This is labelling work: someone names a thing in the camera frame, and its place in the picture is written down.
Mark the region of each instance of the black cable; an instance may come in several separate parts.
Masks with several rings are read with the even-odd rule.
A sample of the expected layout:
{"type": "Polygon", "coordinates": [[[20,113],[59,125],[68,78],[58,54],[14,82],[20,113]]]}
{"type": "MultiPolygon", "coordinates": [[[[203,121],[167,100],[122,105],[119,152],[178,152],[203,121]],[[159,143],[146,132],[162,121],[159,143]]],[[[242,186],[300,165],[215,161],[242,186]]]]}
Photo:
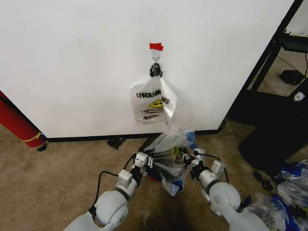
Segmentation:
{"type": "MultiPolygon", "coordinates": [[[[198,153],[198,155],[203,155],[203,156],[212,157],[212,158],[214,158],[214,159],[217,159],[217,160],[221,161],[220,158],[218,158],[217,156],[214,156],[214,155],[200,154],[200,153],[198,153]]],[[[227,181],[227,183],[229,183],[229,177],[228,177],[228,173],[227,173],[226,168],[224,169],[224,172],[225,172],[225,175],[226,175],[226,181],[227,181]]]]}
{"type": "Polygon", "coordinates": [[[134,159],[134,157],[136,156],[136,154],[133,154],[130,159],[128,159],[128,161],[126,162],[126,164],[124,165],[123,169],[126,169],[127,165],[129,164],[130,160],[134,159]]]}
{"type": "Polygon", "coordinates": [[[306,61],[305,78],[307,78],[307,69],[308,69],[307,53],[305,53],[305,61],[306,61]]]}
{"type": "Polygon", "coordinates": [[[91,208],[94,207],[94,205],[95,205],[96,202],[97,202],[98,194],[99,194],[99,192],[100,192],[101,177],[102,177],[102,174],[103,174],[103,173],[107,173],[107,174],[109,174],[109,175],[112,175],[112,176],[117,177],[117,174],[112,173],[112,172],[108,172],[108,171],[102,171],[102,172],[100,173],[100,175],[99,175],[99,177],[98,177],[98,182],[97,182],[97,191],[96,191],[95,200],[94,200],[94,203],[93,203],[93,205],[91,206],[91,208]]]}
{"type": "MultiPolygon", "coordinates": [[[[300,72],[299,70],[297,70],[296,67],[294,67],[292,64],[290,64],[288,61],[284,60],[283,58],[277,56],[279,59],[281,59],[282,61],[284,61],[286,64],[290,65],[294,70],[300,72]]],[[[307,53],[305,53],[305,61],[306,61],[306,70],[305,70],[305,78],[307,78],[307,70],[308,70],[308,59],[307,59],[307,53]]]]}
{"type": "Polygon", "coordinates": [[[281,59],[282,61],[284,61],[286,64],[288,64],[289,66],[291,66],[294,70],[300,72],[299,70],[297,70],[297,68],[295,66],[293,66],[292,64],[290,64],[288,61],[284,60],[283,58],[277,56],[277,58],[281,59]]]}

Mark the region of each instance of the yellow strap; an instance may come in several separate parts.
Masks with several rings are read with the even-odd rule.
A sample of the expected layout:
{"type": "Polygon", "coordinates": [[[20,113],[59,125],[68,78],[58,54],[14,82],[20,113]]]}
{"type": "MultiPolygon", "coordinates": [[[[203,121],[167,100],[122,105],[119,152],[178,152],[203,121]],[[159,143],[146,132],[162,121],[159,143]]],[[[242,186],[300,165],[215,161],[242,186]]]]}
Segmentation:
{"type": "Polygon", "coordinates": [[[31,138],[31,139],[29,139],[29,140],[27,140],[27,141],[23,141],[23,140],[21,139],[21,141],[22,141],[22,142],[29,142],[29,141],[32,141],[32,140],[34,140],[34,139],[38,139],[40,135],[43,135],[43,133],[40,133],[40,132],[39,132],[35,137],[33,137],[33,138],[31,138]]]}

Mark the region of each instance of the black baseboard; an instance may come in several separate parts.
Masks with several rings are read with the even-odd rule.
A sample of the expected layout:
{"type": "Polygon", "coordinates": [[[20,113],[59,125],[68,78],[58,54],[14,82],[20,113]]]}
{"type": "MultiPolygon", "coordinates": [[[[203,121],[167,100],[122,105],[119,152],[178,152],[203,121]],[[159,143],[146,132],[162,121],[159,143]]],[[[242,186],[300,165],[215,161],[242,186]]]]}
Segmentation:
{"type": "MultiPolygon", "coordinates": [[[[216,134],[217,130],[201,130],[196,131],[196,135],[211,135],[216,134]]],[[[74,142],[74,141],[103,141],[111,139],[137,139],[137,138],[149,138],[160,135],[161,133],[144,133],[144,134],[129,134],[129,135],[112,135],[112,136],[81,136],[81,137],[59,137],[59,138],[47,138],[48,142],[74,142]]]]}

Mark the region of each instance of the pile of plastic bags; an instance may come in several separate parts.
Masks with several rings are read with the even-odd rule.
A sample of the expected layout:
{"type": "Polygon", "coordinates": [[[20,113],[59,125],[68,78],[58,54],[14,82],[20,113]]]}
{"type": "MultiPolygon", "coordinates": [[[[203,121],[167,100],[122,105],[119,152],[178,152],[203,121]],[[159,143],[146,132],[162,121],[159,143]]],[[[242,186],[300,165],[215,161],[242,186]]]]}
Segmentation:
{"type": "Polygon", "coordinates": [[[247,209],[273,231],[308,231],[308,160],[284,169],[276,177],[285,180],[277,187],[279,196],[257,194],[247,209]]]}

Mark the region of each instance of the black object on floor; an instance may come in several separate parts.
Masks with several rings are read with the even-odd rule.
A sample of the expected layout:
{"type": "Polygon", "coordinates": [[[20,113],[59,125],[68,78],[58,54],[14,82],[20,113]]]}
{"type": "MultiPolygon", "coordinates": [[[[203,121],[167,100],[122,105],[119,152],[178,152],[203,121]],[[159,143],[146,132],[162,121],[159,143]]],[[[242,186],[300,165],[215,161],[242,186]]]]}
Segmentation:
{"type": "Polygon", "coordinates": [[[284,70],[279,75],[279,78],[287,84],[297,85],[300,84],[305,76],[297,70],[284,70]]]}
{"type": "Polygon", "coordinates": [[[251,196],[245,198],[240,204],[240,209],[244,209],[252,204],[251,196]]]}
{"type": "Polygon", "coordinates": [[[239,150],[252,167],[272,172],[307,144],[308,80],[305,79],[285,103],[271,113],[268,120],[239,145],[239,150]]]}
{"type": "Polygon", "coordinates": [[[47,149],[47,143],[44,143],[41,147],[39,147],[37,150],[39,151],[39,152],[43,152],[44,150],[46,150],[47,149]]]}
{"type": "Polygon", "coordinates": [[[112,139],[107,141],[107,144],[109,144],[110,147],[118,150],[121,144],[124,142],[124,140],[125,140],[124,138],[112,139]]]}
{"type": "Polygon", "coordinates": [[[256,180],[258,182],[262,183],[262,187],[266,190],[266,191],[272,191],[274,188],[273,186],[270,184],[269,180],[263,180],[263,177],[260,173],[258,172],[254,172],[254,177],[256,178],[256,180]]]}

